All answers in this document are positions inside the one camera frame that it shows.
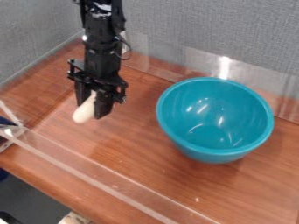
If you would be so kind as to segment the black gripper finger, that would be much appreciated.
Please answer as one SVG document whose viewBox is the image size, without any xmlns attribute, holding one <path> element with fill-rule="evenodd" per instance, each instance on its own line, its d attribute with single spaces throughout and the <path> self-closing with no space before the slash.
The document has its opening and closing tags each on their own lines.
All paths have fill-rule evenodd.
<svg viewBox="0 0 299 224">
<path fill-rule="evenodd" d="M 78 105 L 81 106 L 83 104 L 83 102 L 91 96 L 90 85 L 85 82 L 77 81 L 75 82 L 75 93 L 77 93 Z"/>
<path fill-rule="evenodd" d="M 97 92 L 97 100 L 94 102 L 95 105 L 95 118 L 101 119 L 102 117 L 107 116 L 115 104 L 114 93 L 111 91 Z"/>
</svg>

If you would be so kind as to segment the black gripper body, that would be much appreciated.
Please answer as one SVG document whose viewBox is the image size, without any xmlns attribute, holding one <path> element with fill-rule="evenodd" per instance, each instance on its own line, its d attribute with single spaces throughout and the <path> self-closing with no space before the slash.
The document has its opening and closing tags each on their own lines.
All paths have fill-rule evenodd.
<svg viewBox="0 0 299 224">
<path fill-rule="evenodd" d="M 127 82 L 119 76 L 123 43 L 115 40 L 109 43 L 85 45 L 85 60 L 70 59 L 69 78 L 90 85 L 91 91 L 111 91 L 117 102 L 126 101 Z"/>
</svg>

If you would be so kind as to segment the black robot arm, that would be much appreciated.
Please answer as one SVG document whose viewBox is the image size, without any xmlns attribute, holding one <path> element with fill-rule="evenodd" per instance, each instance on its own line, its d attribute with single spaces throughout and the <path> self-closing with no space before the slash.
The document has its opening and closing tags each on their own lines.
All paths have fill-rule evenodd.
<svg viewBox="0 0 299 224">
<path fill-rule="evenodd" d="M 73 0 L 79 6 L 85 32 L 85 60 L 70 59 L 69 78 L 75 82 L 78 105 L 95 93 L 97 119 L 111 113 L 114 104 L 127 100 L 127 81 L 119 76 L 126 30 L 122 0 Z"/>
</svg>

